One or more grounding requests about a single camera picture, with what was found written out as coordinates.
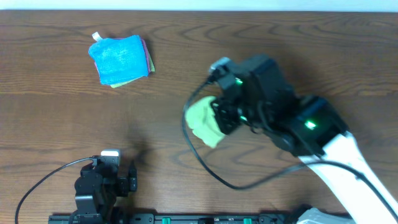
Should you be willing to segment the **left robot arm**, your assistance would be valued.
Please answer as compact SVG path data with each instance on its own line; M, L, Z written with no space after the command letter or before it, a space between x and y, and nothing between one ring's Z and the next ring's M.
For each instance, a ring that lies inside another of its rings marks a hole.
M126 176L119 176L119 159L98 157L84 166L75 182L77 210L69 223L128 223L127 215L115 206L118 197L127 197L137 190L137 169L130 162Z

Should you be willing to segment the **light green microfiber cloth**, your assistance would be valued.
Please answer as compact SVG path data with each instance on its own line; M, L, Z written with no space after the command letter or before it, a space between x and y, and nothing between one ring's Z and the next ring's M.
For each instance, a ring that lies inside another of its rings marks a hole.
M225 137L216 122L215 112L210 106L215 99L215 96L206 96L189 106L185 113L186 122L192 133L213 149Z

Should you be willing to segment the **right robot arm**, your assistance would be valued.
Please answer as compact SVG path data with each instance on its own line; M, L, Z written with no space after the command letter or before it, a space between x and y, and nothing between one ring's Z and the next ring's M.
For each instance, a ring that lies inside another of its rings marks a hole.
M319 96L297 96L266 55L241 63L221 58L209 70L222 94L211 103L223 134L259 128L300 159L329 187L356 223L396 223L397 201L364 159L334 107Z

